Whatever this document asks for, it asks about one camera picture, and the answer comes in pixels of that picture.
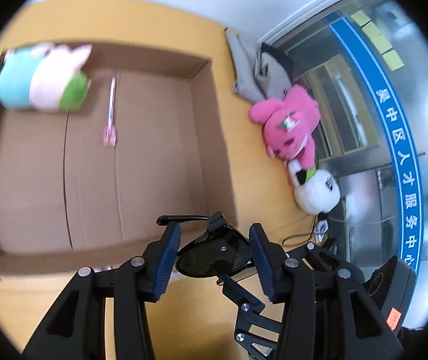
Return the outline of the black sunglasses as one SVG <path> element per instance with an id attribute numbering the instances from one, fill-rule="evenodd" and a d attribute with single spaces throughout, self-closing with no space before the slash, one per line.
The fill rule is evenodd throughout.
<path id="1" fill-rule="evenodd" d="M 252 251 L 249 240 L 231 226 L 224 215 L 217 211 L 204 215 L 162 215 L 156 223 L 183 224 L 205 221 L 203 234 L 185 244 L 177 253 L 176 270 L 182 275 L 203 279 L 228 275 L 233 277 L 252 269 Z"/>

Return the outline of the white panda plush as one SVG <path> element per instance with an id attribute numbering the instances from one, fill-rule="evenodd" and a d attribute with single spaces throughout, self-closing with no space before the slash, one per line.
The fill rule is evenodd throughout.
<path id="1" fill-rule="evenodd" d="M 286 166 L 294 199 L 303 211 L 311 215 L 328 214 L 338 205 L 339 184 L 330 172 L 316 166 L 304 170 L 297 159 Z"/>

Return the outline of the brown cardboard box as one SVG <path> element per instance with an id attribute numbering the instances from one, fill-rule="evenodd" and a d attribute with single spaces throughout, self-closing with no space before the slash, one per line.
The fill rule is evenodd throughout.
<path id="1" fill-rule="evenodd" d="M 0 276 L 120 263 L 160 238 L 161 215 L 220 211 L 238 223 L 211 60 L 96 43 L 85 72 L 80 111 L 0 103 Z"/>

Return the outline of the pink strawberry bear plush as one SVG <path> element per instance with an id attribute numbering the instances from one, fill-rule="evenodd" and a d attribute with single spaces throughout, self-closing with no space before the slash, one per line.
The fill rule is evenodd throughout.
<path id="1" fill-rule="evenodd" d="M 266 151 L 270 157 L 298 160 L 304 170 L 315 165 L 316 147 L 312 133 L 319 125 L 318 102 L 301 85 L 290 88 L 283 100 L 270 98 L 257 102 L 249 119 L 263 127 Z"/>

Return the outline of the pink pen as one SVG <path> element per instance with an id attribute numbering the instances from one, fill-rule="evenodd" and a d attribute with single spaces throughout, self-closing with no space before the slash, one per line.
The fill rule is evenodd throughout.
<path id="1" fill-rule="evenodd" d="M 107 147 L 116 146 L 116 126 L 115 126 L 115 100 L 116 100 L 116 77 L 111 78 L 107 124 L 103 130 L 103 144 Z"/>

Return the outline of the grey folded cloth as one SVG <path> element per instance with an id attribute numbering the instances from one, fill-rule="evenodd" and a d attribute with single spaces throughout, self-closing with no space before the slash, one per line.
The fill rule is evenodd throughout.
<path id="1" fill-rule="evenodd" d="M 284 57 L 245 33 L 225 28 L 224 36 L 235 70 L 233 92 L 252 104 L 284 99 L 293 86 L 291 66 Z"/>

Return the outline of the pig plush toy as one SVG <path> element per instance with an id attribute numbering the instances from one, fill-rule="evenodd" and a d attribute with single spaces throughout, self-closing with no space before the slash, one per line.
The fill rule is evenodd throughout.
<path id="1" fill-rule="evenodd" d="M 91 80 L 82 71 L 91 44 L 71 48 L 41 42 L 9 49 L 0 70 L 0 103 L 6 109 L 74 112 L 84 104 Z"/>

